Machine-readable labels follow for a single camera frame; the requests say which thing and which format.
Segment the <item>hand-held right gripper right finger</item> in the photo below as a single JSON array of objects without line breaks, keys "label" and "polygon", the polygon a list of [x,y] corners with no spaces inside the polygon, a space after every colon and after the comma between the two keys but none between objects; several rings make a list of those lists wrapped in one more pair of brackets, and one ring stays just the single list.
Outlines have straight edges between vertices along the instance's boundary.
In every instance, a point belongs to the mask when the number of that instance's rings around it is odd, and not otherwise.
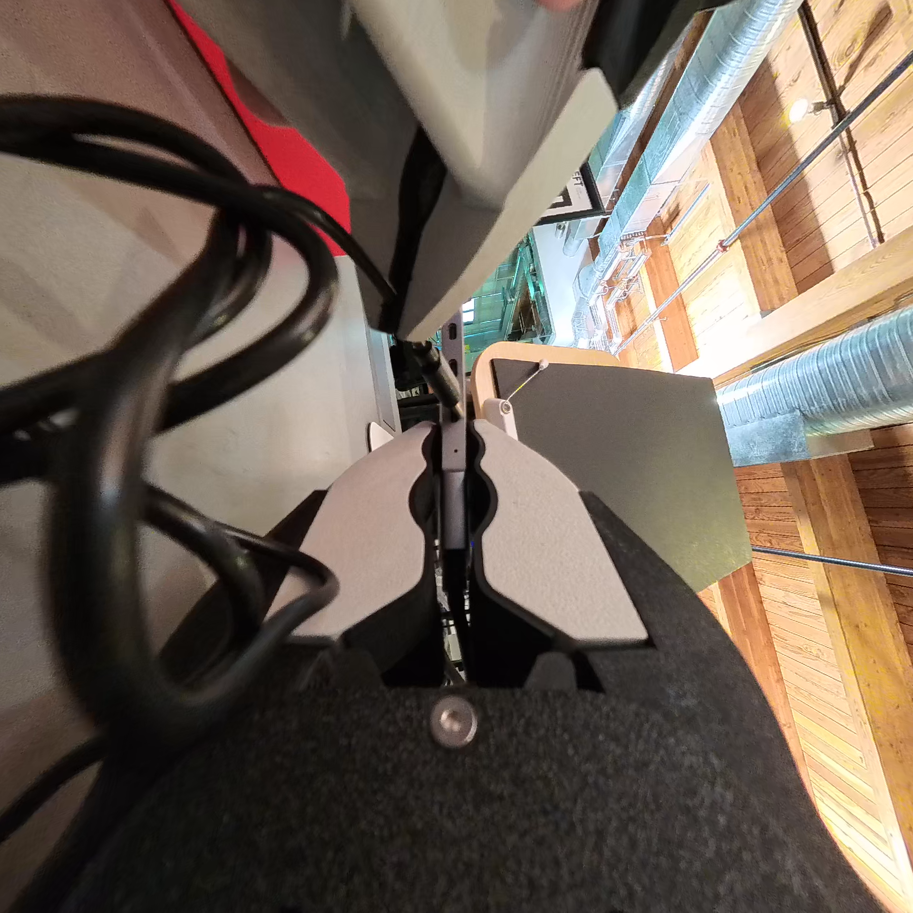
[{"label": "hand-held right gripper right finger", "polygon": [[554,643],[645,645],[645,624],[577,486],[488,421],[473,431],[493,509],[476,538],[481,585]]}]

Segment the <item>silver insulated duct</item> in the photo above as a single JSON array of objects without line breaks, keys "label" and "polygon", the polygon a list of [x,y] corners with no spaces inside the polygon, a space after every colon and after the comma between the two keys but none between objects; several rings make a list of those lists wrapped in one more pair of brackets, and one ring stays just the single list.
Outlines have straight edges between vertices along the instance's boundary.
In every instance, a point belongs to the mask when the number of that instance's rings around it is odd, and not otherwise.
[{"label": "silver insulated duct", "polygon": [[799,6],[740,1],[714,12],[600,234],[603,254],[623,237],[645,233]]}]

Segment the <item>wooden board with black panel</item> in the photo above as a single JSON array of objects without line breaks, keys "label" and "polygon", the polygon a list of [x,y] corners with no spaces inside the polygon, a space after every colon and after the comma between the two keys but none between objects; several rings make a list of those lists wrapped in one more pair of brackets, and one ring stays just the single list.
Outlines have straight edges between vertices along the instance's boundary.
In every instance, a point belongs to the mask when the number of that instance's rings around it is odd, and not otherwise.
[{"label": "wooden board with black panel", "polygon": [[599,499],[695,592],[751,560],[710,379],[602,350],[494,343],[470,374],[476,417],[509,400],[519,442]]}]

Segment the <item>grey usb hub with tail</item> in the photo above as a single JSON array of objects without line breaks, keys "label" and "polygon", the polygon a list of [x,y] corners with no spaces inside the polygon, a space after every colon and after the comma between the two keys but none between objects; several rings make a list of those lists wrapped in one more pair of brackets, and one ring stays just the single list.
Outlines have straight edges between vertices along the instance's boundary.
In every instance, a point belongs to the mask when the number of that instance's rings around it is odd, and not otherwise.
[{"label": "grey usb hub with tail", "polygon": [[460,394],[460,415],[448,409],[441,414],[440,528],[445,570],[459,570],[465,563],[466,544],[466,363],[464,310],[441,328],[441,359],[454,375]]}]

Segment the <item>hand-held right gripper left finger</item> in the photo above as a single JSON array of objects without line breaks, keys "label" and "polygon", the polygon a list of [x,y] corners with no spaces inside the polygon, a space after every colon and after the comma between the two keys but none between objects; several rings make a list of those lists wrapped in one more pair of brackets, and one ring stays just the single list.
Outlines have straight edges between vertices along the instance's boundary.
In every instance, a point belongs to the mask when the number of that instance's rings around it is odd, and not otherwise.
[{"label": "hand-held right gripper left finger", "polygon": [[336,642],[419,583],[426,539],[409,497],[427,469],[426,444],[436,428],[418,424],[331,484],[301,551],[335,574],[339,591],[293,636],[307,643]]}]

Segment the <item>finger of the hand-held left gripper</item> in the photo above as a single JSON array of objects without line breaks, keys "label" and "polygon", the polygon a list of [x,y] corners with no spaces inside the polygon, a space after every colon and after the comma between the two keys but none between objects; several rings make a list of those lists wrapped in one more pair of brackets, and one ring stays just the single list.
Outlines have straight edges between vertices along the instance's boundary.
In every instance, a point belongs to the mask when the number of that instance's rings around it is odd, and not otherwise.
[{"label": "finger of the hand-held left gripper", "polygon": [[536,211],[521,182],[494,208],[472,204],[455,182],[444,182],[421,234],[396,337],[418,340],[440,327],[508,256]]},{"label": "finger of the hand-held left gripper", "polygon": [[501,208],[542,148],[544,201],[614,118],[583,48],[598,2],[358,1],[366,32],[460,190]]}]

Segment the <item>round silver duct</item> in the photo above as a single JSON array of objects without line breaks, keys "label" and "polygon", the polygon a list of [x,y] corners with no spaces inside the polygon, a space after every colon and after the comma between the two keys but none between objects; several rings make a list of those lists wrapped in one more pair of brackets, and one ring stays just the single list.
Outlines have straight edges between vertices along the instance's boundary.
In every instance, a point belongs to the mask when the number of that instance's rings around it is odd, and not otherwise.
[{"label": "round silver duct", "polygon": [[840,436],[910,424],[907,306],[717,390],[735,467],[849,452]]}]

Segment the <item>framed marker sign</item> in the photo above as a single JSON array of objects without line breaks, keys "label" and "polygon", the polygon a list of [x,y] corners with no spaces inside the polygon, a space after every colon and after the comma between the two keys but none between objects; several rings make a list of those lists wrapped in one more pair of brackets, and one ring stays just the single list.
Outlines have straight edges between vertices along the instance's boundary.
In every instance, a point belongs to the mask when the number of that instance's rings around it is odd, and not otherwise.
[{"label": "framed marker sign", "polygon": [[606,215],[592,168],[588,162],[584,162],[535,226],[603,218]]}]

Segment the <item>red plastic bin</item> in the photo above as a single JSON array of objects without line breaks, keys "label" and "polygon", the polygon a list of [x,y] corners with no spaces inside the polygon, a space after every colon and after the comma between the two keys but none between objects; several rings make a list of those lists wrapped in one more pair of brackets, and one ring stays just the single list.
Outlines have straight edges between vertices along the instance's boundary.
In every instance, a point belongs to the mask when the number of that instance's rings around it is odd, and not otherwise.
[{"label": "red plastic bin", "polygon": [[298,131],[289,126],[268,124],[257,116],[234,87],[228,59],[219,45],[181,3],[169,1],[167,5],[253,143],[270,177],[281,188],[311,200],[344,230],[349,230],[350,201],[342,178]]}]

